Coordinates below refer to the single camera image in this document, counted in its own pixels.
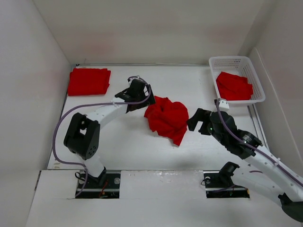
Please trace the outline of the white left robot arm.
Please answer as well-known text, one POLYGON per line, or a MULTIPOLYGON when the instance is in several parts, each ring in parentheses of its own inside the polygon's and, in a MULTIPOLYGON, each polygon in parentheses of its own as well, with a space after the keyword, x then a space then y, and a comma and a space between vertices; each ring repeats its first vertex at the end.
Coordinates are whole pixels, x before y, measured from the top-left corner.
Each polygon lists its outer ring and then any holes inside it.
POLYGON ((108 104, 87 115, 75 113, 63 140, 64 146, 83 160, 89 182, 97 188, 106 181, 106 168, 97 153, 101 129, 128 112, 155 104, 152 88, 144 79, 130 77, 128 83, 129 87, 117 93, 108 104))

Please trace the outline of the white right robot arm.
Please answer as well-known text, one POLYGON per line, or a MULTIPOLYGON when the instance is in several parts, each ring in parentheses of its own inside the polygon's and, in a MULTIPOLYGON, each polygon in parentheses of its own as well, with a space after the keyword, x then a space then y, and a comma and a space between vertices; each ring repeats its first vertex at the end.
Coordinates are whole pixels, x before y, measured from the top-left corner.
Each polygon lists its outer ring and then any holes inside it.
POLYGON ((247 162, 252 170, 227 162, 212 178, 222 186, 222 191, 241 186, 267 197, 290 218, 303 220, 303 179, 262 142, 248 131, 238 129, 234 118, 226 112, 197 109, 187 121, 190 131, 202 122, 199 133, 213 136, 231 154, 247 162))

